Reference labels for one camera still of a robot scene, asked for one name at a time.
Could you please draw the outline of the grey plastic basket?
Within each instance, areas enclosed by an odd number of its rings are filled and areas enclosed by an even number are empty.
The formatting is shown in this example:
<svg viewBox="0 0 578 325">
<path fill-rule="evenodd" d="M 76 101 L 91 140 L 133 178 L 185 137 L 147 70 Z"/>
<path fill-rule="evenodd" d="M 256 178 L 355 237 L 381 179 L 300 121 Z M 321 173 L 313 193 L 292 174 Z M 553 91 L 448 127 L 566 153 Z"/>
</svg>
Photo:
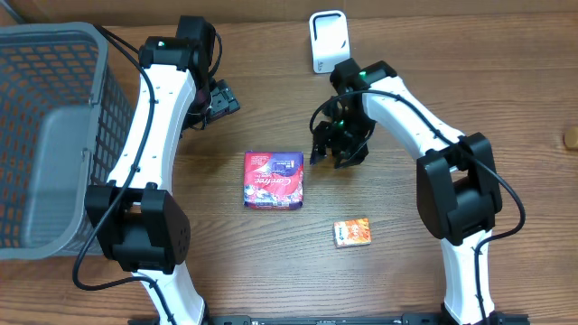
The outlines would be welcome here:
<svg viewBox="0 0 578 325">
<path fill-rule="evenodd" d="M 84 197 L 117 163 L 133 107 L 88 23 L 1 31 L 1 257 L 76 255 Z"/>
</svg>

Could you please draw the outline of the gold tube cap at edge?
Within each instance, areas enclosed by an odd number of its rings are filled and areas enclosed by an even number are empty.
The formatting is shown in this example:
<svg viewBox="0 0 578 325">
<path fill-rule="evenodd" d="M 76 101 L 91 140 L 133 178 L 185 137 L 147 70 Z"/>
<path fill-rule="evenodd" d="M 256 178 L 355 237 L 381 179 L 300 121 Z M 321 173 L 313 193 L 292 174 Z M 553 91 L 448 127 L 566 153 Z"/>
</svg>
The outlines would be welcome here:
<svg viewBox="0 0 578 325">
<path fill-rule="evenodd" d="M 564 146 L 568 150 L 578 149 L 578 127 L 572 126 L 564 131 L 563 135 Z"/>
</svg>

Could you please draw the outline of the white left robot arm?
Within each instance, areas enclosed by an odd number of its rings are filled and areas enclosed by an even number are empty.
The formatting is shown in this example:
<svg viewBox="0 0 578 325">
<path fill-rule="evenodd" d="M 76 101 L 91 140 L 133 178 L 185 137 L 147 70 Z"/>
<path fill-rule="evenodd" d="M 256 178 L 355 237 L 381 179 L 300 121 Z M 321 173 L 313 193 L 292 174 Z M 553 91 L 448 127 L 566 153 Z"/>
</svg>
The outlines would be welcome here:
<svg viewBox="0 0 578 325">
<path fill-rule="evenodd" d="M 202 130 L 240 109 L 228 84 L 214 78 L 221 37 L 205 18 L 187 15 L 173 37 L 151 36 L 138 49 L 105 28 L 100 32 L 135 65 L 141 82 L 118 161 L 105 184 L 87 188 L 85 210 L 93 226 L 87 242 L 99 243 L 105 258 L 128 276 L 82 283 L 83 247 L 73 282 L 86 291 L 141 283 L 158 311 L 155 324 L 208 324 L 209 307 L 186 265 L 191 224 L 172 195 L 172 169 L 184 131 Z"/>
</svg>

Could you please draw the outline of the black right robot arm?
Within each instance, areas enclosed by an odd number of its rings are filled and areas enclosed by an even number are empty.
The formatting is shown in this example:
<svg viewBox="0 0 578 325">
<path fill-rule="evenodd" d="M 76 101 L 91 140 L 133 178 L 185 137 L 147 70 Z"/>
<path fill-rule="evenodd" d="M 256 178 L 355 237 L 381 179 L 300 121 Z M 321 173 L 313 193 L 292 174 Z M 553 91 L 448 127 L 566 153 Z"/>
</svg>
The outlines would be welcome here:
<svg viewBox="0 0 578 325">
<path fill-rule="evenodd" d="M 336 96 L 319 107 L 326 120 L 311 125 L 311 164 L 327 155 L 335 168 L 362 163 L 368 140 L 382 125 L 416 163 L 416 206 L 427 230 L 440 239 L 449 324 L 488 324 L 488 248 L 502 199 L 493 153 L 480 133 L 445 124 L 407 89 L 384 61 L 361 68 L 353 59 L 330 75 Z"/>
</svg>

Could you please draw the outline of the Kleenex tissue pack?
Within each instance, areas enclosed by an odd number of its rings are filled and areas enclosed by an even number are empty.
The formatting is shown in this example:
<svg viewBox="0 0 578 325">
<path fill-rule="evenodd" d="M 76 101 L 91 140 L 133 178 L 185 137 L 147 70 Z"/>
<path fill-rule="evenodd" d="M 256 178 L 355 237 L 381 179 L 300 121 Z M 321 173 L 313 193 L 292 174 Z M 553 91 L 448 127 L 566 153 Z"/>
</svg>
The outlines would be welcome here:
<svg viewBox="0 0 578 325">
<path fill-rule="evenodd" d="M 333 223 L 334 243 L 337 248 L 366 246 L 372 242 L 367 218 L 336 221 Z"/>
</svg>

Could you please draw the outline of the white barcode scanner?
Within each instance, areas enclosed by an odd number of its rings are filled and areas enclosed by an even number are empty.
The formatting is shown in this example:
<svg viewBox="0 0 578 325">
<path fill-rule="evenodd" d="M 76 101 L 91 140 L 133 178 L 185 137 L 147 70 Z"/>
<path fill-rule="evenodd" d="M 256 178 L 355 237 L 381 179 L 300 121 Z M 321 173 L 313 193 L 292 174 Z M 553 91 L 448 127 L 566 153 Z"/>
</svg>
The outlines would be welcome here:
<svg viewBox="0 0 578 325">
<path fill-rule="evenodd" d="M 350 38 L 345 13 L 321 11 L 311 15 L 309 30 L 312 69 L 317 74 L 331 73 L 335 66 L 350 58 Z"/>
</svg>

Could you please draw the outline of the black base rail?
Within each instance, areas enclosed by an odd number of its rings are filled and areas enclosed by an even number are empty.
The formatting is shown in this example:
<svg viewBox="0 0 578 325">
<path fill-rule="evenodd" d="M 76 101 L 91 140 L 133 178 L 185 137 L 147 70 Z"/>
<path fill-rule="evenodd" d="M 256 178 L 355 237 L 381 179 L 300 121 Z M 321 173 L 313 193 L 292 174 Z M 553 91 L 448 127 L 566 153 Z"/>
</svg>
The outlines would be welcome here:
<svg viewBox="0 0 578 325">
<path fill-rule="evenodd" d="M 530 325 L 527 315 L 497 312 L 489 317 L 492 325 Z M 149 320 L 128 320 L 130 325 L 157 325 L 159 318 Z M 213 325 L 439 325 L 454 324 L 449 316 L 441 313 L 405 313 L 391 317 L 312 317 L 312 318 L 251 318 L 249 316 L 212 316 Z"/>
</svg>

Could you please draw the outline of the red Carefree pad pack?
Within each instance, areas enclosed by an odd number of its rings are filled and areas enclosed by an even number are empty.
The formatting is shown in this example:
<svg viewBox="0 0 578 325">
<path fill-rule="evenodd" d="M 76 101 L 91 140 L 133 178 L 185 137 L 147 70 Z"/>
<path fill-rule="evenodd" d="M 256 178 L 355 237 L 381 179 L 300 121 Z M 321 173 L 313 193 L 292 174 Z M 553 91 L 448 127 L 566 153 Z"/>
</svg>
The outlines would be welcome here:
<svg viewBox="0 0 578 325">
<path fill-rule="evenodd" d="M 244 205 L 252 209 L 303 206 L 302 152 L 245 152 Z"/>
</svg>

